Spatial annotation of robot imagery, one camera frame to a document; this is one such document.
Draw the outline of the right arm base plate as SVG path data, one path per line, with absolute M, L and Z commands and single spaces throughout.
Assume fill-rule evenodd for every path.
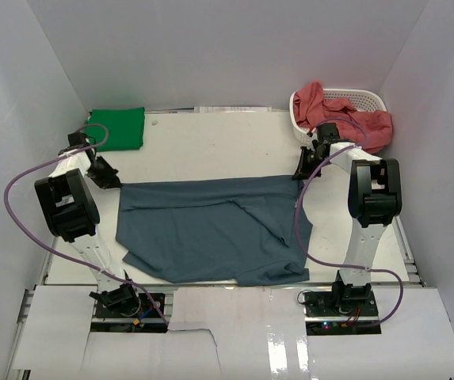
M 339 304 L 332 291 L 305 290 L 296 301 L 303 307 L 308 336 L 380 335 L 379 311 L 374 293 L 365 300 Z

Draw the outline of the blue t shirt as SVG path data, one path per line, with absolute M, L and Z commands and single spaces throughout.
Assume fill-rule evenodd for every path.
M 300 246 L 312 225 L 294 218 L 302 188 L 288 175 L 126 184 L 116 241 L 126 264 L 170 283 L 307 281 Z

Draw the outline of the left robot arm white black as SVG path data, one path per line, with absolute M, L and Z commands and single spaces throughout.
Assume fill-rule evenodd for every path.
M 54 236 L 71 244 L 82 260 L 95 266 L 91 272 L 98 291 L 90 296 L 111 312 L 134 316 L 141 298 L 132 285 L 110 278 L 129 279 L 101 238 L 97 228 L 100 213 L 86 184 L 90 178 L 101 189 L 120 188 L 117 170 L 94 150 L 74 154 L 92 145 L 85 133 L 69 134 L 68 142 L 69 147 L 59 152 L 62 160 L 52 174 L 34 184 L 44 218 Z

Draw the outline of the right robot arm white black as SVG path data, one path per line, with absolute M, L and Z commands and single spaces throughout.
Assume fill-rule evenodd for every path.
M 301 149 L 292 178 L 309 186 L 326 165 L 335 165 L 349 174 L 347 206 L 352 229 L 345 259 L 332 264 L 315 257 L 311 261 L 336 269 L 329 296 L 307 300 L 314 308 L 326 307 L 342 316 L 359 314 L 372 295 L 373 262 L 384 232 L 402 210 L 399 163 L 382 159 L 364 150 L 365 141 L 356 143 L 340 136 L 337 118 L 318 123 L 310 146 Z

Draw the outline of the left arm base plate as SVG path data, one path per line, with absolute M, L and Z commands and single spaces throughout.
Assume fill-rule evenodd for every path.
M 112 311 L 95 302 L 90 324 L 92 333 L 166 333 L 166 323 L 144 293 L 139 293 L 139 306 L 127 313 Z

